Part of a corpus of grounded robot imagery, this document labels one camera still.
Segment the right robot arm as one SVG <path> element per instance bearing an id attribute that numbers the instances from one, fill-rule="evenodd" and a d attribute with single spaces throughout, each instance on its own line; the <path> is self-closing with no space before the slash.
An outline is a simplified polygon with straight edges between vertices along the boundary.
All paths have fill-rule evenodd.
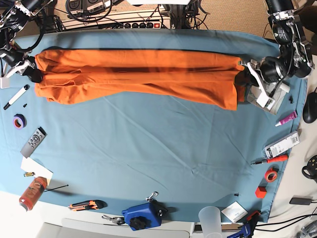
<path id="1" fill-rule="evenodd" d="M 14 74 L 27 76 L 31 82 L 40 83 L 43 73 L 29 54 L 37 47 L 44 36 L 47 26 L 45 7 L 51 0 L 16 0 L 0 16 L 0 87 L 10 87 L 10 78 Z M 30 20 L 41 17 L 40 34 L 36 42 L 21 48 L 14 40 Z"/>

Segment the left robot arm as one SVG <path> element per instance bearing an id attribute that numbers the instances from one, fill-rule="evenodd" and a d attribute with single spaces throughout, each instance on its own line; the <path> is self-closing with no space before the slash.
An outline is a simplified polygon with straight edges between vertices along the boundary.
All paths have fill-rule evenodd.
<path id="1" fill-rule="evenodd" d="M 279 44 L 279 57 L 265 57 L 240 61 L 253 80 L 256 105 L 270 110 L 273 98 L 282 82 L 292 76 L 306 79 L 314 69 L 311 45 L 307 41 L 299 15 L 290 0 L 267 0 L 268 21 L 275 41 Z"/>

